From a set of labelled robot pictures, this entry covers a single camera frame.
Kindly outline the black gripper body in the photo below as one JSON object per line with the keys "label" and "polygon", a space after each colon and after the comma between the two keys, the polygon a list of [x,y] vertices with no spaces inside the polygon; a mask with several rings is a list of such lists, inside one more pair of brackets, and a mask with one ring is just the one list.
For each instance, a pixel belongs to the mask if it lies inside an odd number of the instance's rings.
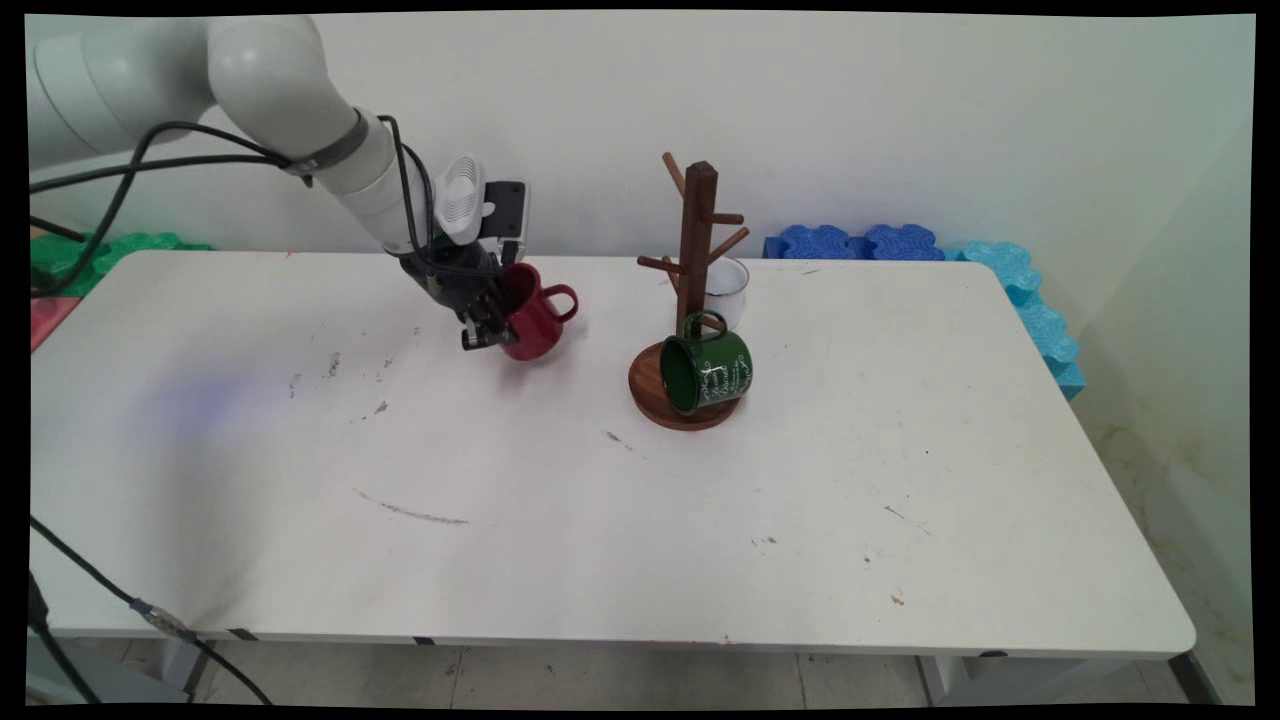
{"label": "black gripper body", "polygon": [[411,252],[398,261],[433,301],[458,319],[506,319],[509,314],[503,277],[511,263],[479,242],[436,243],[425,256]]}

